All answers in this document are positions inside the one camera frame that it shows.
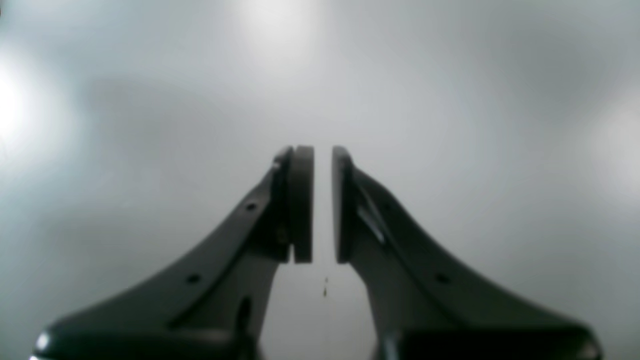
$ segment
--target screw hole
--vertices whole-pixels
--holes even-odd
[[[251,298],[245,296],[240,302],[238,312],[236,314],[236,330],[244,332],[249,326],[249,320],[251,319]]]
[[[451,279],[440,272],[436,274],[436,281],[443,285],[449,285],[451,283]]]
[[[191,274],[187,277],[187,283],[188,284],[195,284],[197,282],[200,282],[200,274]]]

